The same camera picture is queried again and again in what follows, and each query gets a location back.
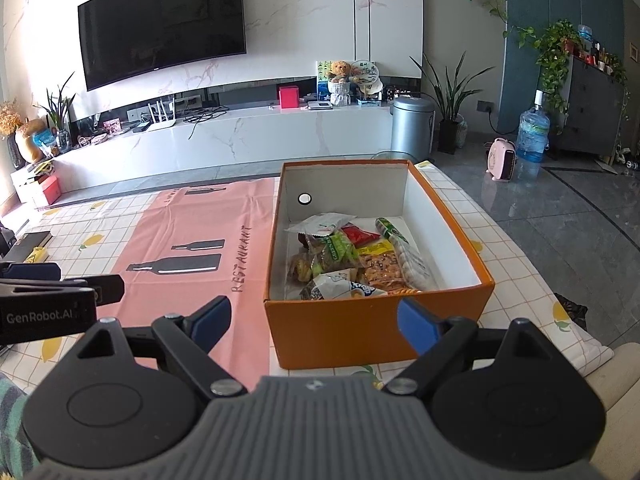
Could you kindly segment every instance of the yellow package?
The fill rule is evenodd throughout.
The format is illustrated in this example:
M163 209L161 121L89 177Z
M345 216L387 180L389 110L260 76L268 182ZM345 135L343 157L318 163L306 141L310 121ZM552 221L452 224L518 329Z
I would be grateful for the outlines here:
M360 256L364 256L366 254L371 254L372 256L377 256L379 254L388 253L389 251L393 251L394 247L391 245L389 240L382 240L377 244L368 245L366 247L361 247L357 249L358 254Z
M44 260L47 259L49 253L47 253L47 249L44 247L34 247L31 254L27 256L27 259L24 261L26 264L40 264Z

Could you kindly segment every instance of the beige sofa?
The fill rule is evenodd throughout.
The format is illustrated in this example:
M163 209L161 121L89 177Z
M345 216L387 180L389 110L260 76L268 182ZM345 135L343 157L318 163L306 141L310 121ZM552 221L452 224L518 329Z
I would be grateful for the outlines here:
M627 343L587 376L607 410L607 426L591 463L608 480L640 472L640 344Z

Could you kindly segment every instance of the dried flower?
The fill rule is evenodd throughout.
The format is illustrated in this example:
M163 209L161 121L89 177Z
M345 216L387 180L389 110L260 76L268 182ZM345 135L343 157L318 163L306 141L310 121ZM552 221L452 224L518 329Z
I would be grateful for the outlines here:
M22 126L22 119L18 111L18 101L5 101L0 105L0 134L7 136Z

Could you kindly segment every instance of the white checkered tablecloth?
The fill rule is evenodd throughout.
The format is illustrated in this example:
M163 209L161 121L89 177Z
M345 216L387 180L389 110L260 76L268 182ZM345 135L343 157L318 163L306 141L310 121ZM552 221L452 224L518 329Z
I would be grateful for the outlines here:
M533 320L582 374L587 375L613 357L589 334L571 322L533 264L509 236L464 191L435 166L418 165L464 229L496 282L480 318L485 328L507 328L510 320ZM274 179L274 214L279 178ZM157 193L101 200L36 213L28 232L50 230L49 258L66 278L109 273L135 225ZM17 344L0 356L0 371L27 393L55 366L77 336ZM316 370L283 370L270 343L270 374L318 376L369 374L377 386L393 378L411 362L369 364Z

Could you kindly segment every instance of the black wine bottle graphic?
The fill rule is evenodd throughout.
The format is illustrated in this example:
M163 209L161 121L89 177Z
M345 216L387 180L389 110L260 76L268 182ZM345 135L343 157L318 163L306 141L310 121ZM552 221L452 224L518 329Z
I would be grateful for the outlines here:
M211 249L222 249L225 246L224 240L204 240L201 242L191 242L186 245L174 245L172 250L184 249L187 251L208 251Z
M213 193L215 191L224 191L226 189L226 187L205 187L203 189L190 189L187 192L185 192L185 195L204 195L206 193Z
M155 274L194 274L213 272L220 266L222 254L202 254L200 256L169 256L154 262L131 264L127 270L148 270Z

